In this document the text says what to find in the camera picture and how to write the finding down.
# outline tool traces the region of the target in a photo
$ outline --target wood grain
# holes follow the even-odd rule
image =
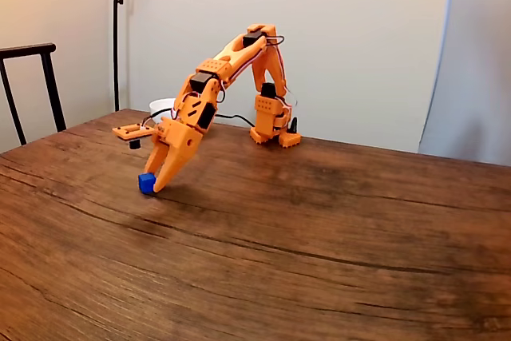
[[[215,125],[144,196],[143,116],[0,156],[0,340],[511,339],[511,169]]]

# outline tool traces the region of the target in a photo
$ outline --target wire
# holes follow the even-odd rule
[[[234,119],[235,117],[243,120],[245,123],[247,123],[248,125],[250,125],[251,127],[255,127],[255,125],[249,121],[246,117],[243,117],[241,115],[220,115],[219,113],[216,114],[217,117],[222,117],[223,119]]]
[[[218,104],[223,103],[224,100],[225,100],[225,86],[224,86],[224,82],[221,81],[221,80],[220,80],[220,88],[221,88],[220,91],[222,91],[223,97],[222,97],[222,100],[217,100],[216,101]]]
[[[270,42],[267,42],[266,45],[267,46],[279,46],[281,45],[282,43],[284,43],[284,40],[286,40],[286,38],[283,36],[283,35],[276,35],[276,36],[266,36],[266,39],[273,39],[273,38],[278,38],[278,39],[281,39],[279,42],[277,43],[270,43]]]
[[[152,113],[151,115],[145,117],[141,124],[142,127],[145,126],[145,123],[147,123],[149,119],[152,119],[153,117],[158,116],[160,113],[163,113],[163,112],[170,112],[170,116],[172,116],[172,119],[173,120],[176,119],[174,117],[174,107],[164,108],[164,109],[160,109],[159,111],[156,111],[155,113]]]

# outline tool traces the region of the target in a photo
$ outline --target orange robotic arm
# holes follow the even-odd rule
[[[153,136],[154,148],[145,165],[145,174],[139,176],[142,192],[159,192],[195,155],[216,114],[218,93],[225,92],[249,65],[252,65],[255,88],[260,92],[255,97],[257,120],[250,136],[258,144],[279,136],[284,148],[300,142],[296,118],[291,122],[291,107],[283,99],[287,87],[278,44],[275,26],[248,27],[246,34],[236,37],[187,77],[174,104],[174,119],[163,117],[151,131],[145,127],[137,130],[135,125],[129,126],[131,130],[113,129],[125,140]],[[266,71],[274,83],[266,82]]]

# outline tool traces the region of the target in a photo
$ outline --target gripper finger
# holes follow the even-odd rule
[[[153,191],[159,192],[165,185],[183,168],[188,162],[189,157],[180,156],[179,150],[171,150],[167,155],[167,159],[161,167],[160,174],[156,178]]]
[[[145,163],[144,172],[152,174],[156,173],[160,165],[165,160],[167,154],[168,145],[156,140],[151,155],[149,155],[149,159],[147,160],[147,163]]]

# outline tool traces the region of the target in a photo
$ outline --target black chair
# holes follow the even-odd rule
[[[48,89],[48,96],[50,97],[51,109],[53,111],[53,118],[57,131],[65,129],[64,114],[60,99],[58,98],[57,82],[55,81],[55,73],[51,64],[51,53],[55,52],[57,47],[53,43],[40,44],[36,46],[27,47],[14,47],[0,49],[0,75],[2,76],[3,87],[6,90],[7,102],[9,103],[10,113],[13,116],[14,126],[18,133],[19,142],[22,145],[26,144],[25,134],[23,133],[22,123],[19,121],[18,111],[14,104],[13,94],[10,92],[9,79],[7,78],[5,59],[13,57],[25,57],[32,55],[41,55],[42,69],[45,73],[46,88]]]

